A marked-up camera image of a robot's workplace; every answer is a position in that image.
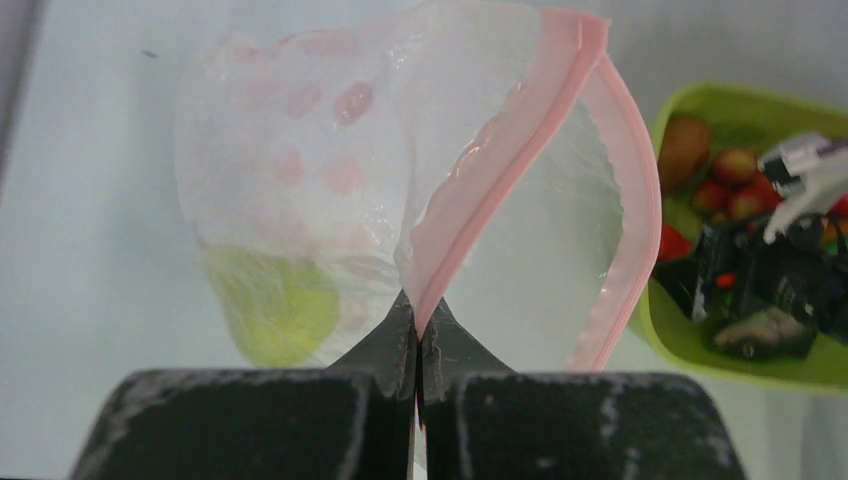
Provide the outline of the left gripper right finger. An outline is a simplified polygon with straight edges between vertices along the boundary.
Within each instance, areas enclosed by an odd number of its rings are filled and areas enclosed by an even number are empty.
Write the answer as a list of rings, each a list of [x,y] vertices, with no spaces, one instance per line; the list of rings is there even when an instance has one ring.
[[[431,479],[741,479],[713,399],[665,373],[518,373],[435,310],[418,347]]]

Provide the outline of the clear zip top bag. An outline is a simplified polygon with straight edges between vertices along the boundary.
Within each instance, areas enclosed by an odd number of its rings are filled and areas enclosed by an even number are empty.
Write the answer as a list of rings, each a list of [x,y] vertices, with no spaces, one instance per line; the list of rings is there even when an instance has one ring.
[[[428,1],[274,43],[231,34],[186,70],[179,203],[201,254],[308,260],[340,320],[325,366],[399,294],[446,303],[518,370],[600,370],[657,256],[651,141],[609,22]]]

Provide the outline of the green pear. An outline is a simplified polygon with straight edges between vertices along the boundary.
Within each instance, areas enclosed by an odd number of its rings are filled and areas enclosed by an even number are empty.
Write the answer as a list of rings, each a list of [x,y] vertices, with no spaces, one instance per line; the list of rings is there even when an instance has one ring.
[[[312,362],[339,323],[339,289],[311,261],[219,245],[201,263],[233,342],[255,366]]]

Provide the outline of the green plastic bin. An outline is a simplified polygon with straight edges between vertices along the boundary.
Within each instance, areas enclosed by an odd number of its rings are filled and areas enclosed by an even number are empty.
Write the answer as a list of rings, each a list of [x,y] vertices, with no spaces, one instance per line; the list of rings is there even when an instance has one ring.
[[[670,117],[689,114],[712,131],[712,147],[748,147],[766,152],[793,134],[817,130],[830,138],[847,135],[847,109],[768,89],[726,83],[694,83],[673,93],[648,124],[654,147],[660,147]],[[642,294],[630,328],[662,358],[689,373],[768,385],[815,394],[847,391],[847,350],[819,336],[804,360],[765,362],[734,359],[711,348],[707,334],[715,320],[695,325],[687,320],[658,280]]]

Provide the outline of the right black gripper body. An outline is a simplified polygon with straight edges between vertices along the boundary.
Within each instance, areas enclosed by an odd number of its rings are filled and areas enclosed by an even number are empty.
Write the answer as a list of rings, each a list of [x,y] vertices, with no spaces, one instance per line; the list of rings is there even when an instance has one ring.
[[[704,226],[689,255],[695,284],[688,314],[708,317],[717,298],[723,316],[741,320],[767,308],[847,343],[847,235],[832,215],[802,215],[773,241],[770,216]]]

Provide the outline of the red chili pepper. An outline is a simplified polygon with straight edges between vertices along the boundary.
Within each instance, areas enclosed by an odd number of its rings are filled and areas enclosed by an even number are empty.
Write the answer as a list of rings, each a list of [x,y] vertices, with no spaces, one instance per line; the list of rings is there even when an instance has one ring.
[[[692,249],[692,243],[676,228],[664,223],[661,229],[657,262],[675,261],[684,258]]]

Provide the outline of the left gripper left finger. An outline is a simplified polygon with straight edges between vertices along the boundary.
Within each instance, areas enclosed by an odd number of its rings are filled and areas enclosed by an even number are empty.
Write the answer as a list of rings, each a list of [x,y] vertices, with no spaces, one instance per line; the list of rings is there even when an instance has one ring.
[[[103,405],[75,479],[409,479],[417,338],[399,294],[323,369],[133,373]]]

